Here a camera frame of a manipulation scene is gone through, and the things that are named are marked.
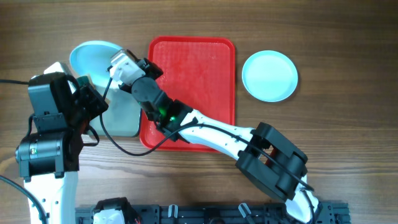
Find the light blue plate top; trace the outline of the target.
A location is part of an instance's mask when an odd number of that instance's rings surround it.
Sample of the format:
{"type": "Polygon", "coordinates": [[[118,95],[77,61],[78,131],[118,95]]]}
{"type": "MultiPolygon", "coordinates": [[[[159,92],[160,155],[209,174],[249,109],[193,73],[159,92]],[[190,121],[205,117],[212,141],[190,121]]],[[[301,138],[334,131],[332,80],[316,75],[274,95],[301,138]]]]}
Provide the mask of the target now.
{"type": "Polygon", "coordinates": [[[89,75],[97,90],[104,92],[109,81],[111,57],[122,47],[104,40],[90,40],[75,47],[70,54],[72,70],[89,75]]]}

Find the light blue plate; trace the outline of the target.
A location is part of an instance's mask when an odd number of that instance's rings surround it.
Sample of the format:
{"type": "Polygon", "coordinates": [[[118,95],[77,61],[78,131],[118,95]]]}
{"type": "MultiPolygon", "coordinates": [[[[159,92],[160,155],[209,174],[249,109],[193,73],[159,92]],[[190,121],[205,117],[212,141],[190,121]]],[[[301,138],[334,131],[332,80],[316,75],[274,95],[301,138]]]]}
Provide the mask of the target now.
{"type": "Polygon", "coordinates": [[[246,91],[268,103],[286,100],[299,85],[299,73],[293,61],[274,50],[252,54],[244,63],[241,76],[246,91]]]}
{"type": "Polygon", "coordinates": [[[104,92],[109,81],[111,57],[122,47],[104,40],[90,40],[75,47],[70,54],[72,70],[89,75],[97,90],[104,92]]]}

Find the green yellow sponge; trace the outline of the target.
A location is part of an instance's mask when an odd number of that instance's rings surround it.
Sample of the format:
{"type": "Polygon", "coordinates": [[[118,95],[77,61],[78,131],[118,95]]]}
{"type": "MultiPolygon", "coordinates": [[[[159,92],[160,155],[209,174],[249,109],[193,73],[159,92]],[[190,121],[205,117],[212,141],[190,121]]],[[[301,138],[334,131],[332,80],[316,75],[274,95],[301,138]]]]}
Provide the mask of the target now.
{"type": "Polygon", "coordinates": [[[91,85],[94,90],[96,90],[96,87],[90,77],[90,74],[86,74],[86,75],[82,75],[80,77],[77,78],[77,82],[79,84],[79,86],[83,86],[83,85],[91,85]]]}

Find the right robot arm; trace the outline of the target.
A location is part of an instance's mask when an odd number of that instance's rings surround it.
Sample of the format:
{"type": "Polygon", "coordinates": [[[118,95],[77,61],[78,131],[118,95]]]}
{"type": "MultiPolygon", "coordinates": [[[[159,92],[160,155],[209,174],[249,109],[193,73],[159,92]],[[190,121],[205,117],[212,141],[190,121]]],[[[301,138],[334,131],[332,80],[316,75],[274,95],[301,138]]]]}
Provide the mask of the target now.
{"type": "Polygon", "coordinates": [[[307,156],[273,126],[242,128],[203,115],[158,86],[161,69],[144,58],[112,61],[113,78],[130,93],[166,139],[215,149],[236,160],[236,167],[262,192],[285,203],[300,223],[315,221],[318,199],[307,184],[307,156]]]}

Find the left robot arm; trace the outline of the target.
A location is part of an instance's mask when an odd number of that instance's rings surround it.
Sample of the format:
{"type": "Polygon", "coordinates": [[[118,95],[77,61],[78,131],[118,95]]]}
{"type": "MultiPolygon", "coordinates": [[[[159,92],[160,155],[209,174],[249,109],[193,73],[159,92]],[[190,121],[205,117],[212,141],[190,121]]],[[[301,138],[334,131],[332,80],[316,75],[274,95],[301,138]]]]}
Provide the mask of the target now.
{"type": "Polygon", "coordinates": [[[28,82],[33,107],[29,131],[16,149],[31,223],[75,223],[75,196],[82,134],[96,131],[90,121],[108,104],[88,77],[75,78],[55,62],[28,82]]]}

